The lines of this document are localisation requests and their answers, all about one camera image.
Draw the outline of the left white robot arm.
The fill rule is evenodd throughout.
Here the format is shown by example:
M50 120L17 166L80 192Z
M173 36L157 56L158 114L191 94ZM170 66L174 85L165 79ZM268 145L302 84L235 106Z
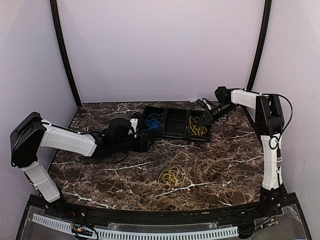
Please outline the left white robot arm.
M51 210L67 218L70 206L38 159L39 148L52 148L103 160L116 154L146 153L154 144L152 137L139 133L140 120L112 119L102 131L80 132L58 126L30 113L10 134L11 166L21 169Z

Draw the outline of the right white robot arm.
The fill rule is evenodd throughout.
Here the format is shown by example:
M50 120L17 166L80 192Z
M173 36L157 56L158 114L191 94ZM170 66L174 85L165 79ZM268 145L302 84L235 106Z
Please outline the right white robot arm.
M215 92L218 105L208 99L197 99L196 104L204 109L198 126L210 126L225 117L237 106L254 111L253 128L260 138L263 149L264 176L262 188L273 191L281 187L282 179L282 135L291 122L285 122L281 98L275 93L256 93L245 88L218 87Z

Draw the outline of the black three-compartment bin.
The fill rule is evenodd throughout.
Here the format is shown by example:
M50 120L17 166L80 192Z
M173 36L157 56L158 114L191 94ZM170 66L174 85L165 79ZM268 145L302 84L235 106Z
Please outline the black three-compartment bin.
M192 132L202 113L201 110L146 106L138 132L158 138L210 142L211 126L205 126L199 133Z

